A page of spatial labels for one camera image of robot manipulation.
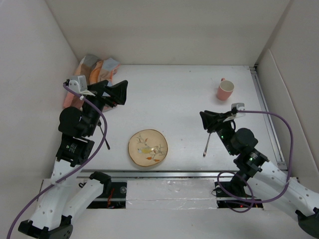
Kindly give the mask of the pink mug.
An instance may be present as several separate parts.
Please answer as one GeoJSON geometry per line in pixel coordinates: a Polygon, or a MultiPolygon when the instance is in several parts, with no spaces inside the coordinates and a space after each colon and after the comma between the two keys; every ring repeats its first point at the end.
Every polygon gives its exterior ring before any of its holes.
{"type": "Polygon", "coordinates": [[[221,101],[226,101],[232,95],[234,88],[235,86],[231,81],[222,78],[217,90],[217,98],[221,101]]]}

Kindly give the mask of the checkered cloth placemat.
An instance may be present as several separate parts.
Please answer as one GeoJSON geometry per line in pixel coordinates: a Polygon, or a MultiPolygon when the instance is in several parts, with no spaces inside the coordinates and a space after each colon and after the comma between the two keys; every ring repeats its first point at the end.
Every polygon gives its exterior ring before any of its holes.
{"type": "MultiPolygon", "coordinates": [[[[87,54],[82,58],[73,75],[85,75],[88,86],[104,80],[113,84],[113,76],[117,73],[120,65],[121,63],[113,58],[103,60],[95,55],[87,54]]],[[[63,108],[76,107],[81,109],[83,103],[75,95],[67,93],[63,102],[63,108]]]]}

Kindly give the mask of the bird pattern plate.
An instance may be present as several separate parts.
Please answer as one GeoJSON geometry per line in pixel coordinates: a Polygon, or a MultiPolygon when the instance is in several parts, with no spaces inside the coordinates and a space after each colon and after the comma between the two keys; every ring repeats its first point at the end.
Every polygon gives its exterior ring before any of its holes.
{"type": "Polygon", "coordinates": [[[166,158],[168,143],[159,131],[144,129],[130,138],[128,153],[134,164],[141,167],[151,167],[161,163],[166,158]]]}

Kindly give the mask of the black fork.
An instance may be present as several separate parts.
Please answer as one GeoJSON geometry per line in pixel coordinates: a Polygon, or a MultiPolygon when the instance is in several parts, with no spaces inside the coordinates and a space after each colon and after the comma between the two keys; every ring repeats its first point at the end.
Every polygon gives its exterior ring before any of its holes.
{"type": "MultiPolygon", "coordinates": [[[[104,131],[103,131],[103,129],[102,129],[102,123],[101,123],[100,120],[98,120],[97,126],[99,127],[99,129],[100,129],[102,135],[104,135],[104,131]]],[[[106,145],[107,149],[110,150],[110,145],[109,145],[109,143],[108,143],[106,137],[104,136],[103,139],[104,139],[104,142],[105,142],[105,145],[106,145]]]]}

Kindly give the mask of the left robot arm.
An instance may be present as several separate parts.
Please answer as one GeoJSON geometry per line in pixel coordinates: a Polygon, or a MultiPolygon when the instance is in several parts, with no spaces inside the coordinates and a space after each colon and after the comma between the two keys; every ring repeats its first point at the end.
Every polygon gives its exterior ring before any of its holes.
{"type": "Polygon", "coordinates": [[[73,223],[97,197],[107,197],[111,193],[111,177],[102,172],[94,172],[89,181],[72,199],[69,198],[77,175],[101,149],[106,139],[94,150],[94,134],[98,122],[107,125],[102,113],[105,106],[124,105],[127,99],[128,81],[115,85],[101,81],[87,86],[69,79],[63,87],[83,101],[82,109],[65,108],[59,116],[58,130],[62,133],[61,144],[56,154],[50,185],[43,189],[36,211],[30,219],[20,222],[18,231],[35,239],[68,239],[73,231],[73,223]]]}

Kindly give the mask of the black spoon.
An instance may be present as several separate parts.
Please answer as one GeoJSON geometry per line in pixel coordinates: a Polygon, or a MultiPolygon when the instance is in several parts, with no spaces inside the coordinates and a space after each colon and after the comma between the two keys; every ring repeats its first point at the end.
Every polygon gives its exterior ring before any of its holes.
{"type": "Polygon", "coordinates": [[[205,158],[206,155],[207,155],[207,150],[208,150],[210,138],[211,138],[211,133],[209,133],[209,135],[208,135],[208,139],[207,139],[207,142],[206,142],[206,145],[205,145],[205,149],[204,149],[204,152],[203,152],[203,157],[204,157],[204,158],[205,158]]]}

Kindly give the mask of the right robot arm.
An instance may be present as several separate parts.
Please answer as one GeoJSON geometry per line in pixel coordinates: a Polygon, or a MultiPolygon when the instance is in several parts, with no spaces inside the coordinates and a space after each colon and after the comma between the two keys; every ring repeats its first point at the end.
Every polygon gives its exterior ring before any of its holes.
{"type": "Polygon", "coordinates": [[[297,221],[308,235],[319,237],[319,195],[291,178],[291,171],[281,171],[255,147],[258,140],[247,128],[236,129],[234,120],[244,110],[233,108],[226,113],[200,112],[203,128],[217,133],[238,168],[229,182],[218,180],[216,195],[233,198],[248,210],[271,203],[297,221]]]}

